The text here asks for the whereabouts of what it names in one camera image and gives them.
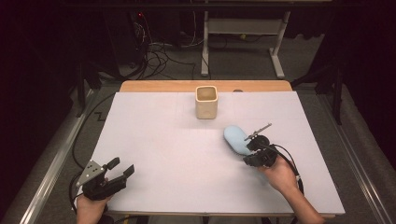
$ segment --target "wooden table edge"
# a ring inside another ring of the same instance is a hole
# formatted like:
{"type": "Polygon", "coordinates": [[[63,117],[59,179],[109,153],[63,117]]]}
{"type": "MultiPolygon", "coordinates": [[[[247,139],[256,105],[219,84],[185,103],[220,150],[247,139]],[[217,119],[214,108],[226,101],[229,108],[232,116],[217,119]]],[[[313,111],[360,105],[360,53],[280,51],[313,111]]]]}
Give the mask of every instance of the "wooden table edge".
{"type": "MultiPolygon", "coordinates": [[[[294,217],[294,213],[179,213],[179,212],[116,212],[108,211],[113,215],[126,216],[187,216],[187,217],[294,217]]],[[[342,214],[320,214],[326,219],[335,218],[342,214]]]]}
{"type": "Polygon", "coordinates": [[[188,92],[198,86],[216,86],[218,91],[292,91],[285,80],[128,80],[120,92],[188,92]]]}

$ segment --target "table leg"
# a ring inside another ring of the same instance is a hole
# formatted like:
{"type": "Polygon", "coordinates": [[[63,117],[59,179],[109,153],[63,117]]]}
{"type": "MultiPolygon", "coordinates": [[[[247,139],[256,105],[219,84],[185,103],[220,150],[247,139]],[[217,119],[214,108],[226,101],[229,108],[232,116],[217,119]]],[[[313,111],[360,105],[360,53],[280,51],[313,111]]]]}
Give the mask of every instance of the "table leg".
{"type": "Polygon", "coordinates": [[[280,44],[282,43],[283,35],[285,34],[286,27],[289,22],[289,16],[290,16],[290,12],[289,11],[285,12],[285,14],[283,15],[283,21],[280,24],[279,31],[277,33],[276,46],[274,48],[269,49],[271,59],[276,71],[276,76],[279,79],[284,79],[285,74],[283,73],[282,66],[280,65],[279,58],[277,57],[277,53],[279,52],[280,44]]]}
{"type": "Polygon", "coordinates": [[[209,37],[208,30],[208,12],[205,12],[205,21],[204,21],[204,47],[202,50],[202,61],[201,61],[201,76],[207,77],[209,75],[209,48],[207,47],[207,39],[209,37]]]}

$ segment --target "gray carpet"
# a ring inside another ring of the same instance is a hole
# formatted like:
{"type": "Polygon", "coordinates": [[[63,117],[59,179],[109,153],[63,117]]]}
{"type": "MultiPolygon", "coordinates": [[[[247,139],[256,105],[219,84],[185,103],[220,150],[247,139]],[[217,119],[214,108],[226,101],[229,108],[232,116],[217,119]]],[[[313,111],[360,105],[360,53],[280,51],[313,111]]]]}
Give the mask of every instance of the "gray carpet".
{"type": "MultiPolygon", "coordinates": [[[[307,72],[320,41],[321,38],[310,40],[303,40],[300,37],[285,39],[279,52],[279,58],[286,80],[292,81],[307,72]]],[[[272,47],[274,43],[275,39],[273,37],[264,37],[251,43],[228,40],[224,49],[225,42],[221,37],[211,37],[209,45],[213,48],[209,54],[210,77],[200,76],[201,47],[181,49],[166,47],[168,57],[178,61],[178,63],[168,60],[162,72],[149,79],[276,79],[271,59],[267,53],[267,49],[272,47]]],[[[149,76],[154,71],[154,66],[160,62],[161,60],[156,60],[156,58],[150,60],[149,64],[151,67],[148,68],[146,76],[149,76]]],[[[125,74],[130,72],[128,67],[122,69],[125,74]]],[[[94,105],[97,105],[108,95],[118,91],[119,87],[120,83],[107,82],[97,92],[94,105]]],[[[373,207],[362,190],[361,182],[358,181],[356,171],[353,165],[350,164],[346,154],[345,144],[343,144],[337,128],[334,127],[332,118],[328,115],[328,109],[323,105],[322,97],[314,93],[313,87],[314,85],[312,84],[304,84],[296,88],[296,90],[299,93],[305,114],[346,209],[344,215],[330,219],[328,223],[381,223],[378,222],[373,212],[373,207]]],[[[101,117],[105,118],[111,106],[111,99],[100,104],[94,112],[102,113],[101,117]]],[[[75,114],[76,107],[71,111],[63,127],[54,136],[47,150],[37,162],[35,169],[32,170],[32,173],[26,179],[20,194],[10,206],[2,223],[20,223],[43,176],[50,167],[59,145],[70,132],[71,127],[68,121],[73,120],[75,114]]],[[[375,143],[346,88],[344,88],[343,92],[341,115],[345,136],[355,148],[364,171],[370,176],[384,206],[388,211],[394,211],[393,209],[396,208],[396,174],[375,143]]],[[[91,157],[103,128],[104,122],[98,118],[99,114],[92,113],[78,136],[75,152],[81,164],[85,164],[91,157]]],[[[75,222],[75,215],[71,211],[68,201],[68,186],[72,176],[78,171],[79,169],[70,154],[64,162],[64,168],[36,223],[75,222]]],[[[390,216],[393,220],[396,220],[394,214],[390,214],[390,216]]],[[[289,223],[289,220],[282,218],[281,223],[289,223]]]]}

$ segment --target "wrist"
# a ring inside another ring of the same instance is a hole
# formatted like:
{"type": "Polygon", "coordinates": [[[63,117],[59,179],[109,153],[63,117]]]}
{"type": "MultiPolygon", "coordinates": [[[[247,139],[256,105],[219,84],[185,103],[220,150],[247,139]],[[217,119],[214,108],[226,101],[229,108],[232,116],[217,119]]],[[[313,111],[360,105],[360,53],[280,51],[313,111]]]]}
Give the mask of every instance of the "wrist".
{"type": "Polygon", "coordinates": [[[286,199],[288,199],[289,197],[295,196],[295,195],[299,195],[302,194],[300,192],[300,190],[297,187],[288,187],[288,188],[283,188],[280,189],[279,192],[283,195],[283,197],[285,197],[286,199]]]}

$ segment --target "table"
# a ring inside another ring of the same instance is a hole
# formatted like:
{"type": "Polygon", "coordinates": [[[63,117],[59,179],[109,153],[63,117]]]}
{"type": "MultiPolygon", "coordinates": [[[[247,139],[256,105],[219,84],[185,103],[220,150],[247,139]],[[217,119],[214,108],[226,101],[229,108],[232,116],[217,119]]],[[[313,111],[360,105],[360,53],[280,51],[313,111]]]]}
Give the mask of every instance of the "table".
{"type": "MultiPolygon", "coordinates": [[[[256,0],[253,2],[331,2],[332,0],[256,0]]],[[[252,2],[252,1],[236,1],[227,0],[220,2],[252,2]]],[[[273,48],[269,48],[269,54],[273,66],[276,71],[276,76],[279,79],[284,79],[280,60],[277,56],[280,45],[282,43],[283,35],[289,22],[290,11],[285,11],[283,18],[279,20],[246,20],[246,19],[209,19],[209,13],[206,11],[204,16],[204,45],[202,50],[201,75],[203,77],[209,74],[209,49],[208,49],[208,35],[209,34],[237,34],[237,35],[276,35],[276,43],[273,48]]]]}
{"type": "Polygon", "coordinates": [[[325,217],[345,213],[298,97],[282,80],[124,82],[92,155],[99,164],[120,157],[121,163],[107,172],[109,179],[134,163],[135,173],[129,177],[127,188],[110,201],[109,211],[292,216],[287,202],[269,186],[265,176],[246,166],[222,139],[223,128],[230,124],[247,132],[262,126],[262,114],[247,109],[252,106],[265,114],[265,121],[273,122],[265,135],[292,154],[308,200],[325,217]],[[193,91],[201,85],[218,88],[216,119],[194,117],[193,91]],[[307,153],[313,162],[306,162],[307,153]]]}

